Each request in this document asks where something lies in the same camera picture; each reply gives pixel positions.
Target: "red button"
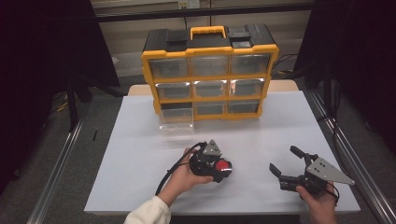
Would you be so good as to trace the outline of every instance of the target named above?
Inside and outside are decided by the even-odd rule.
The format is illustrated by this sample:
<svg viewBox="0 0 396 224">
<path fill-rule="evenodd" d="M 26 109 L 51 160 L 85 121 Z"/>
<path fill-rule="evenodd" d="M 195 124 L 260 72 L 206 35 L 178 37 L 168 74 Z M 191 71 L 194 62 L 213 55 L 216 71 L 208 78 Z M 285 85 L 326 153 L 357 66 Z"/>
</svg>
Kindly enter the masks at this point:
<svg viewBox="0 0 396 224">
<path fill-rule="evenodd" d="M 223 171 L 224 169 L 230 168 L 227 161 L 219 161 L 216 163 L 216 170 Z"/>
</svg>

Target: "person's left hand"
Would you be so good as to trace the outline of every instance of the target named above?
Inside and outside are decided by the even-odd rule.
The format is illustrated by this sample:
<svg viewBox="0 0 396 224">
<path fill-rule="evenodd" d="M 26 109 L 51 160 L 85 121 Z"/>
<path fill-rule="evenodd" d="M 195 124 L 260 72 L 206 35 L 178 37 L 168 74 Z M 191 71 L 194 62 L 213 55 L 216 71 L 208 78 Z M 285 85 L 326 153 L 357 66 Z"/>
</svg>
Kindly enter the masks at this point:
<svg viewBox="0 0 396 224">
<path fill-rule="evenodd" d="M 213 181 L 212 176 L 199 176 L 195 175 L 191 171 L 189 166 L 191 153 L 180 162 L 180 165 L 172 173 L 163 190 L 158 194 L 158 197 L 160 197 L 169 207 L 176 197 L 183 192 L 192 189 L 195 185 L 207 184 Z"/>
</svg>

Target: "hand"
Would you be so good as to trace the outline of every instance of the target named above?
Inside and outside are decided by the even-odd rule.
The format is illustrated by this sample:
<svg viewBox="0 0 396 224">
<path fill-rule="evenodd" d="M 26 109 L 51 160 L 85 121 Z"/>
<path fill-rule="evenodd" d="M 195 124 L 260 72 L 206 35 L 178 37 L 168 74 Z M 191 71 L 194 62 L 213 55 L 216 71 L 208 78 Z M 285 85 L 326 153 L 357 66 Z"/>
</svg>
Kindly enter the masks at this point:
<svg viewBox="0 0 396 224">
<path fill-rule="evenodd" d="M 158 194 L 158 197 L 160 197 L 169 207 L 175 201 L 177 196 L 183 192 L 192 189 L 192 187 L 197 184 L 207 184 L 213 181 L 212 176 L 198 176 L 192 173 L 189 166 L 191 153 L 183 159 L 180 163 L 181 165 L 172 173 L 169 181 Z"/>
<path fill-rule="evenodd" d="M 329 184 L 326 189 L 330 192 L 334 192 L 334 188 Z M 334 213 L 335 199 L 332 195 L 325 193 L 320 198 L 315 198 L 302 186 L 297 186 L 296 190 L 309 206 L 312 224 L 337 223 Z"/>
</svg>

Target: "storage organizer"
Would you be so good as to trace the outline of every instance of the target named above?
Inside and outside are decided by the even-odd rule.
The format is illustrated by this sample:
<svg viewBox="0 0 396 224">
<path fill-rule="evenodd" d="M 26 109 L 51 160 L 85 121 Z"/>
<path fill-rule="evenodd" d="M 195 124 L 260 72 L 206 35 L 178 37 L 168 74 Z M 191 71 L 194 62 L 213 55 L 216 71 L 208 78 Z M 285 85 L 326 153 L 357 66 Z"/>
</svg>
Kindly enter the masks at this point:
<svg viewBox="0 0 396 224">
<path fill-rule="evenodd" d="M 264 24 L 150 31 L 141 58 L 160 123 L 259 117 L 278 52 Z"/>
</svg>

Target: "person's right hand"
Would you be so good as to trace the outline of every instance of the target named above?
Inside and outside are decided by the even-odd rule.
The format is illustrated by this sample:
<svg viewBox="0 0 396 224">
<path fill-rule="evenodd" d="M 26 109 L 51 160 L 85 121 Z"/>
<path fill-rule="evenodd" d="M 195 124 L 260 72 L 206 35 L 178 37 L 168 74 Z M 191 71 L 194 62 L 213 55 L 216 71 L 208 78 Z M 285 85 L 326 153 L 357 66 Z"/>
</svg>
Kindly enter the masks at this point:
<svg viewBox="0 0 396 224">
<path fill-rule="evenodd" d="M 334 188 L 329 184 L 326 189 L 334 192 Z M 308 204 L 312 224 L 337 223 L 334 213 L 335 199 L 332 195 L 325 193 L 323 196 L 315 198 L 302 186 L 297 186 L 296 190 Z"/>
</svg>

